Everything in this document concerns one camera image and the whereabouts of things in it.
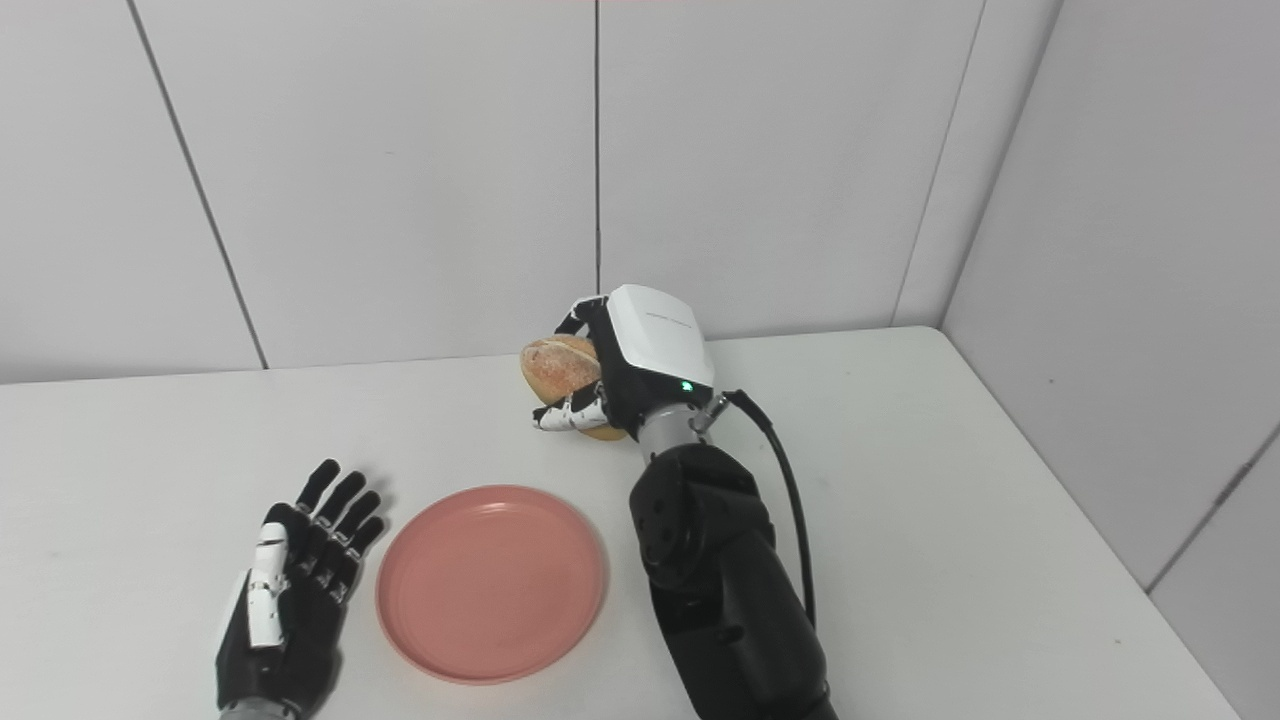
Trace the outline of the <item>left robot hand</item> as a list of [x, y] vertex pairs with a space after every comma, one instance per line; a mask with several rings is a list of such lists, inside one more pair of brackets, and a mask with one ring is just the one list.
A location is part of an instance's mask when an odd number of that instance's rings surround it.
[[351, 596], [387, 529], [380, 506], [365, 474], [326, 459], [269, 509], [215, 657], [220, 719], [311, 719], [325, 705]]

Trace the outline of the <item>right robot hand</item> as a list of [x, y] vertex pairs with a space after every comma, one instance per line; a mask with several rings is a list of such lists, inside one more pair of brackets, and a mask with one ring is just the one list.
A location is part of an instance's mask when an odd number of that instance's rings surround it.
[[571, 380], [564, 363], [543, 363], [547, 398], [532, 410], [540, 430], [588, 432], [609, 427], [639, 439], [658, 414], [701, 410], [713, 397], [716, 370], [692, 309], [675, 296], [643, 284], [577, 300], [552, 337], [529, 345], [524, 373], [536, 354], [562, 347], [593, 360], [596, 377]]

